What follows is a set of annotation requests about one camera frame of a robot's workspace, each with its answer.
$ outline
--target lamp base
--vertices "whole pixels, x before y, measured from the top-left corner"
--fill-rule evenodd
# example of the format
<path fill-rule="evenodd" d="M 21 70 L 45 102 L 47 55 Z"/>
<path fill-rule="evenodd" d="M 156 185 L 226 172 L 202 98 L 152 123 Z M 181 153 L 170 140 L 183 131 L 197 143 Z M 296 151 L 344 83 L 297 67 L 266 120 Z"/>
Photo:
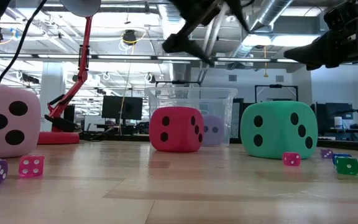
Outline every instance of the lamp base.
<path fill-rule="evenodd" d="M 38 145 L 78 143 L 80 143 L 80 135 L 78 133 L 41 132 L 38 138 Z"/>

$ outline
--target green die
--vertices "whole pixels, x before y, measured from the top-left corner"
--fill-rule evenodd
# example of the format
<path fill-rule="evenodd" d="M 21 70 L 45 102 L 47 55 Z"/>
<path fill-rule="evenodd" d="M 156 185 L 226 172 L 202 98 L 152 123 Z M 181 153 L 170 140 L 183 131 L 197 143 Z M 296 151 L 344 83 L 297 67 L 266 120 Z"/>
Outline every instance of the green die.
<path fill-rule="evenodd" d="M 304 103 L 257 103 L 242 115 L 241 140 L 251 156 L 281 159 L 284 152 L 297 152 L 307 159 L 316 150 L 317 136 L 316 116 Z"/>
<path fill-rule="evenodd" d="M 339 174 L 358 174 L 358 161 L 356 158 L 339 156 L 335 159 L 335 163 L 336 172 Z"/>

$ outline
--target wooden table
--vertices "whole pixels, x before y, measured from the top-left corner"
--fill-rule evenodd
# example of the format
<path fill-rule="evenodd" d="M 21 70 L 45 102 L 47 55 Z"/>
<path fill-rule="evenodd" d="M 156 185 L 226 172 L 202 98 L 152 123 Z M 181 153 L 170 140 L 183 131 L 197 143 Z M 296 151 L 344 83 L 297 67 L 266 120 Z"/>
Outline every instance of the wooden table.
<path fill-rule="evenodd" d="M 358 224 L 358 176 L 336 174 L 318 152 L 285 167 L 240 145 L 193 154 L 140 142 L 40 146 L 43 177 L 18 178 L 18 159 L 8 159 L 0 223 Z"/>

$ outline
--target blue die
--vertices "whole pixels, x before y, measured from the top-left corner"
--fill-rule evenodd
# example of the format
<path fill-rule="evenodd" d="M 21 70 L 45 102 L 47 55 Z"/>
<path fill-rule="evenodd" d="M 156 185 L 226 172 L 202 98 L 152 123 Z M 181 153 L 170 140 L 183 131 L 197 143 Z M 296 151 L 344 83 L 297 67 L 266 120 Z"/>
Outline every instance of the blue die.
<path fill-rule="evenodd" d="M 339 157 L 339 156 L 341 156 L 341 157 L 352 157 L 352 155 L 346 154 L 346 153 L 334 153 L 334 154 L 333 154 L 333 164 L 334 164 L 334 165 L 335 165 L 335 159 L 336 159 L 337 157 Z"/>

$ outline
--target clear plastic bin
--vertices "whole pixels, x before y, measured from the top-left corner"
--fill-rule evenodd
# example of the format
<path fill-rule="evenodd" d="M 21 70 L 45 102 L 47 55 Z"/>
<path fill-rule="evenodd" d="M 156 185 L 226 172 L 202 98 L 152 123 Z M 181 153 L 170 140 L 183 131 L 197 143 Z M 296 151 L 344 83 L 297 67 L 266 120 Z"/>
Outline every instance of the clear plastic bin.
<path fill-rule="evenodd" d="M 153 87 L 146 88 L 145 94 L 149 97 L 150 118 L 156 109 L 168 106 L 187 106 L 198 109 L 203 116 L 218 117 L 223 122 L 223 140 L 212 146 L 229 145 L 233 99 L 237 95 L 237 89 Z"/>

